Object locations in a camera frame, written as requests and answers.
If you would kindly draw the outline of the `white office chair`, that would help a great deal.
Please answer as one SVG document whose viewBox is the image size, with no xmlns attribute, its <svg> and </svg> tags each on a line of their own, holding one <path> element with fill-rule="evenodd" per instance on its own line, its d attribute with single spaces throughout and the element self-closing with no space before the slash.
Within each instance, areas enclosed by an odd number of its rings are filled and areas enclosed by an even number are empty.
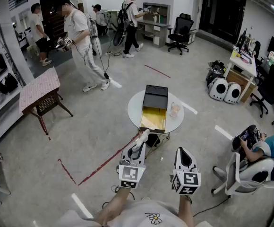
<svg viewBox="0 0 274 227">
<path fill-rule="evenodd" d="M 213 166 L 213 173 L 223 182 L 218 188 L 211 190 L 216 195 L 221 190 L 228 197 L 233 195 L 254 194 L 259 188 L 274 189 L 274 181 L 271 180 L 274 160 L 263 157 L 256 162 L 240 161 L 240 154 L 234 153 L 225 170 Z"/>
</svg>

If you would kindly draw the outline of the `black bag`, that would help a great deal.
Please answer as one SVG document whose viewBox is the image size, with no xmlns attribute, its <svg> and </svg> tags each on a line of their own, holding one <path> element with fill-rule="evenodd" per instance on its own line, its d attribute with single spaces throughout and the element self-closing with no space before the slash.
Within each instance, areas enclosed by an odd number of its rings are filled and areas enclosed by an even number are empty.
<svg viewBox="0 0 274 227">
<path fill-rule="evenodd" d="M 210 83 L 215 79 L 219 77 L 223 77 L 226 68 L 224 66 L 224 63 L 220 60 L 211 61 L 208 63 L 208 74 L 206 76 L 206 85 L 209 87 Z"/>
</svg>

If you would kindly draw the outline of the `grey shelf cabinet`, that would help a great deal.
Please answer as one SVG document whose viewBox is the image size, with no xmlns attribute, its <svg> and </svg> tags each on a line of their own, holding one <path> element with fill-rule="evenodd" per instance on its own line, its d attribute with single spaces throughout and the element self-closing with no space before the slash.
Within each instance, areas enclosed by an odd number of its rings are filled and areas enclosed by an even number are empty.
<svg viewBox="0 0 274 227">
<path fill-rule="evenodd" d="M 142 12 L 146 10 L 149 14 L 137 19 L 138 35 L 152 39 L 153 46 L 163 47 L 166 43 L 170 28 L 171 6 L 144 2 Z"/>
</svg>

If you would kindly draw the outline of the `person's right forearm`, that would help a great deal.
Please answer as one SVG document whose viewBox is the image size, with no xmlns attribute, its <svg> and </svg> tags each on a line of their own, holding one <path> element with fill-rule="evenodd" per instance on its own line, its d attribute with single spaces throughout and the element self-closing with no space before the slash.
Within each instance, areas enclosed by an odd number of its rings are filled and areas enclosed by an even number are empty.
<svg viewBox="0 0 274 227">
<path fill-rule="evenodd" d="M 188 227 L 194 227 L 194 220 L 191 208 L 191 198 L 186 195 L 180 196 L 178 217 L 185 222 Z"/>
</svg>

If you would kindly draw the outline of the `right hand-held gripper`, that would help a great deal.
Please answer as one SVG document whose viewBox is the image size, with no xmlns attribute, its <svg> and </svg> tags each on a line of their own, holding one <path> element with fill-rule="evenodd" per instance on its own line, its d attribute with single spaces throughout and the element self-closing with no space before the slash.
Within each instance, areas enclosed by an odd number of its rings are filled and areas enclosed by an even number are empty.
<svg viewBox="0 0 274 227">
<path fill-rule="evenodd" d="M 194 156 L 185 148 L 176 151 L 175 169 L 171 178 L 171 189 L 179 195 L 192 195 L 201 186 L 201 173 Z"/>
</svg>

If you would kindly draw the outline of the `white pet carrier backpack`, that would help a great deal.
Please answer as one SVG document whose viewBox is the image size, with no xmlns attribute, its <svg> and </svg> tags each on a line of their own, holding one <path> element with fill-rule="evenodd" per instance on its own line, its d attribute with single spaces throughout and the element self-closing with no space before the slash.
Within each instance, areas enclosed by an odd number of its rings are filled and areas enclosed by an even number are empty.
<svg viewBox="0 0 274 227">
<path fill-rule="evenodd" d="M 209 84 L 208 93 L 212 99 L 222 101 L 228 90 L 228 82 L 224 78 L 214 78 Z"/>
<path fill-rule="evenodd" d="M 241 94 L 241 87 L 236 82 L 229 82 L 227 93 L 224 97 L 224 102 L 229 104 L 235 104 Z"/>
</svg>

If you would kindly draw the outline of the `brown wooden cabinet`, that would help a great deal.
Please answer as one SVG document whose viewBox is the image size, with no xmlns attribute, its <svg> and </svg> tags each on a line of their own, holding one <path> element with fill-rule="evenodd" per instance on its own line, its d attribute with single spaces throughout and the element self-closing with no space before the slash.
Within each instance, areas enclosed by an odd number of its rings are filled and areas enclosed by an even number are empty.
<svg viewBox="0 0 274 227">
<path fill-rule="evenodd" d="M 240 85 L 241 87 L 241 92 L 245 89 L 247 83 L 248 83 L 248 78 L 235 71 L 235 70 L 230 70 L 227 77 L 226 77 L 227 82 L 236 82 Z M 243 95 L 243 97 L 241 98 L 241 102 L 245 103 L 248 98 L 250 97 L 250 95 L 253 93 L 253 91 L 257 89 L 257 85 L 255 83 L 255 80 L 253 80 L 251 82 L 251 84 L 249 85 L 248 89 L 246 90 L 245 94 Z"/>
</svg>

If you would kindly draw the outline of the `black mesh office chair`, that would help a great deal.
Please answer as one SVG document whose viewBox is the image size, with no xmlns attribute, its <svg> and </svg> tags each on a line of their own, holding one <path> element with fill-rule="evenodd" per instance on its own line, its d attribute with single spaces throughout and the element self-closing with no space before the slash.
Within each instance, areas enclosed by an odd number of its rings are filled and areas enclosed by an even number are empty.
<svg viewBox="0 0 274 227">
<path fill-rule="evenodd" d="M 175 27 L 168 28 L 168 38 L 173 42 L 168 45 L 168 52 L 171 49 L 177 48 L 180 51 L 180 55 L 183 54 L 183 49 L 189 52 L 187 43 L 190 38 L 190 30 L 194 24 L 194 21 L 187 16 L 180 15 L 176 18 Z"/>
</svg>

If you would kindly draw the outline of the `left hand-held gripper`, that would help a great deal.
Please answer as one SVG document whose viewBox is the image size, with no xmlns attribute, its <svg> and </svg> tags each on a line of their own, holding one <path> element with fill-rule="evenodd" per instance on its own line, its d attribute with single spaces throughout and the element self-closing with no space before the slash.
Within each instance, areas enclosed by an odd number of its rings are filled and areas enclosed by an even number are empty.
<svg viewBox="0 0 274 227">
<path fill-rule="evenodd" d="M 117 173 L 120 187 L 136 189 L 146 170 L 145 166 L 146 143 L 130 143 L 122 151 Z"/>
</svg>

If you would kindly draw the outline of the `gold metal table base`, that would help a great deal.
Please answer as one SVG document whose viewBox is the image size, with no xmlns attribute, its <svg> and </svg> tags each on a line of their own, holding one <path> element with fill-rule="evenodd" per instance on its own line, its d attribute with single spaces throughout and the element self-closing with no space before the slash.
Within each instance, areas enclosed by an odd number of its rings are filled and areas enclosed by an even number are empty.
<svg viewBox="0 0 274 227">
<path fill-rule="evenodd" d="M 154 151 L 156 151 L 160 146 L 166 143 L 171 137 L 170 133 L 165 134 L 149 134 L 148 140 L 146 142 L 149 151 L 145 155 L 145 159 L 147 159 Z"/>
</svg>

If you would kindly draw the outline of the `black gold gift box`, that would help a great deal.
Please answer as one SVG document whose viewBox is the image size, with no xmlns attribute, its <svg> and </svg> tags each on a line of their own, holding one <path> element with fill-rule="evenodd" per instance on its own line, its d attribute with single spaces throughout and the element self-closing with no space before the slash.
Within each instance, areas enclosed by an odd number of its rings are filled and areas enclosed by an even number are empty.
<svg viewBox="0 0 274 227">
<path fill-rule="evenodd" d="M 165 133 L 168 107 L 168 88 L 146 85 L 142 103 L 140 129 L 152 133 Z"/>
</svg>

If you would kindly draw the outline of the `white desk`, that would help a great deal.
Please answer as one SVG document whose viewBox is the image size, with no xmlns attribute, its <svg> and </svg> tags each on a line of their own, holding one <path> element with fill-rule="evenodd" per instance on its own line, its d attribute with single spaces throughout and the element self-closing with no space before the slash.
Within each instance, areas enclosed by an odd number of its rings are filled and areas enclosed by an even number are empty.
<svg viewBox="0 0 274 227">
<path fill-rule="evenodd" d="M 227 77 L 229 71 L 233 70 L 232 68 L 234 65 L 237 66 L 238 68 L 240 68 L 241 70 L 243 70 L 244 75 L 248 78 L 248 83 L 247 83 L 245 89 L 241 92 L 241 94 L 237 100 L 237 103 L 239 103 L 241 101 L 241 98 L 245 94 L 246 90 L 248 89 L 249 85 L 253 81 L 253 79 L 257 77 L 255 58 L 247 56 L 247 55 L 243 56 L 242 52 L 238 52 L 237 56 L 235 58 L 231 58 L 231 56 L 230 56 L 230 61 L 227 65 L 227 69 L 224 73 L 225 78 Z"/>
</svg>

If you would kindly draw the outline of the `person's left forearm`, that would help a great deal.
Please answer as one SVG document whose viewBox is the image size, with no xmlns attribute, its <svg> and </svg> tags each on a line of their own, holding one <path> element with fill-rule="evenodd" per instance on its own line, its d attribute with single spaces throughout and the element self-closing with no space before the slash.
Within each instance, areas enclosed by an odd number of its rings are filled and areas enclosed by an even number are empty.
<svg viewBox="0 0 274 227">
<path fill-rule="evenodd" d="M 130 191 L 130 188 L 121 187 L 108 204 L 96 215 L 95 221 L 101 226 L 105 226 L 109 221 L 116 218 L 127 203 Z"/>
</svg>

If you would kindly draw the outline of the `white work table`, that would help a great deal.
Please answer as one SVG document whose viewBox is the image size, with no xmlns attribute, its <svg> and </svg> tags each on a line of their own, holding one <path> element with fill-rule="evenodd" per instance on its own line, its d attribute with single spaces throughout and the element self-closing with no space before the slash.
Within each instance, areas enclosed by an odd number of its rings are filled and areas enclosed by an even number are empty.
<svg viewBox="0 0 274 227">
<path fill-rule="evenodd" d="M 25 109 L 39 100 L 41 97 L 60 87 L 60 81 L 54 67 L 32 80 L 20 91 L 19 110 Z"/>
</svg>

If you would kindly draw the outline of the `round white table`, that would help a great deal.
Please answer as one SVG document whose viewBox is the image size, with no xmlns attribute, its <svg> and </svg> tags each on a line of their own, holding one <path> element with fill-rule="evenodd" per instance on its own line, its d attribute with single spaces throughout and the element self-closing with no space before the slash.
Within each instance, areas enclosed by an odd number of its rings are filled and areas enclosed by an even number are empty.
<svg viewBox="0 0 274 227">
<path fill-rule="evenodd" d="M 128 116 L 131 122 L 137 127 L 140 127 L 141 117 L 142 117 L 142 104 L 144 100 L 145 90 L 136 93 L 128 103 Z M 171 105 L 180 106 L 180 110 L 176 117 L 171 117 Z M 184 107 L 181 101 L 172 93 L 168 93 L 168 105 L 167 105 L 167 115 L 166 115 L 166 128 L 164 134 L 170 133 L 176 130 L 182 124 L 184 119 Z"/>
</svg>

